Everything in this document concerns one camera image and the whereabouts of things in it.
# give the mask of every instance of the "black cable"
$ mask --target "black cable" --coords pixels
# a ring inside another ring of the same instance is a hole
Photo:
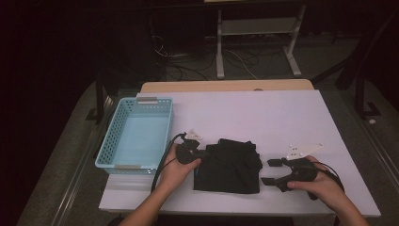
[[[325,164],[325,163],[321,163],[321,162],[312,162],[313,164],[320,164],[323,165],[325,167],[327,167],[328,169],[332,170],[335,174],[336,177],[338,177],[338,179],[340,179],[340,176],[338,175],[337,171],[335,171],[331,166]]]
[[[164,168],[165,165],[165,161],[167,160],[167,156],[170,152],[170,148],[172,147],[174,141],[178,138],[178,137],[184,137],[185,133],[183,134],[178,134],[176,135],[167,145],[167,148],[165,149],[164,155],[162,155],[161,161],[159,162],[158,168],[156,169],[156,173],[153,176],[153,180],[152,180],[152,186],[151,186],[151,192],[153,192],[155,190],[156,187],[156,183],[158,182],[158,178],[159,175],[161,174],[162,169]]]

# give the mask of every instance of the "white tag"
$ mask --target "white tag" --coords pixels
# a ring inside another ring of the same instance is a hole
[[[196,132],[194,132],[194,130],[190,130],[188,131],[188,133],[185,135],[186,139],[195,139],[195,140],[200,140],[202,139],[202,137],[200,135],[198,135]]]
[[[311,153],[319,151],[323,148],[323,144],[312,144],[312,145],[301,145],[294,146],[290,145],[290,152],[287,154],[287,160],[294,160],[298,158],[303,158]]]

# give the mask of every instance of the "gray floor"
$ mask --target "gray floor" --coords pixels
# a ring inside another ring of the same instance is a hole
[[[337,40],[331,44],[331,39],[330,35],[299,39],[294,55],[303,78],[310,79],[340,62],[358,42]],[[223,43],[225,79],[293,78],[281,51],[282,46],[288,43],[285,38],[244,37],[242,40],[226,39]],[[180,77],[202,80],[204,76],[215,80],[215,58],[211,54],[214,51],[215,48],[209,48],[207,54],[172,56],[169,63],[173,64],[167,67],[167,75],[163,80],[173,81]],[[241,60],[247,63],[247,69]],[[191,71],[181,72],[176,65]],[[370,118],[376,121],[375,124],[360,120],[353,109],[353,88],[338,91],[334,87],[338,75],[339,72],[334,73],[316,84],[315,88],[321,90],[343,141],[382,213],[380,218],[369,218],[370,224],[397,225],[398,187],[388,172],[399,166],[399,154],[396,153],[399,140],[398,112],[378,89],[367,83],[366,101],[374,102],[382,115]],[[94,166],[93,156],[101,143],[99,137],[104,133],[105,123],[96,125],[94,121],[86,120],[92,108],[95,108],[94,85],[88,87],[77,103],[18,225],[106,225],[118,216],[98,209],[107,174]],[[332,225],[332,221],[332,216],[295,218],[295,225]]]

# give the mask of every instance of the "black fabric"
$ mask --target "black fabric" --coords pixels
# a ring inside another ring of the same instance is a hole
[[[238,194],[259,193],[259,171],[263,167],[256,145],[220,139],[217,144],[207,145],[210,157],[194,174],[194,189]]]

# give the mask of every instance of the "black device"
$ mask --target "black device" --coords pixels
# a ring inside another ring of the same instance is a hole
[[[299,158],[294,160],[287,160],[286,158],[281,159],[270,159],[267,161],[269,167],[282,167],[282,165],[288,166],[291,169],[291,174],[281,177],[279,179],[274,178],[261,178],[265,186],[276,186],[281,192],[292,190],[287,186],[290,181],[302,181],[310,182],[316,179],[318,168],[307,158]],[[317,200],[317,197],[308,192],[311,200]]]
[[[209,156],[204,150],[198,150],[200,143],[194,139],[185,139],[176,147],[176,158],[182,164],[189,164],[198,158]]]

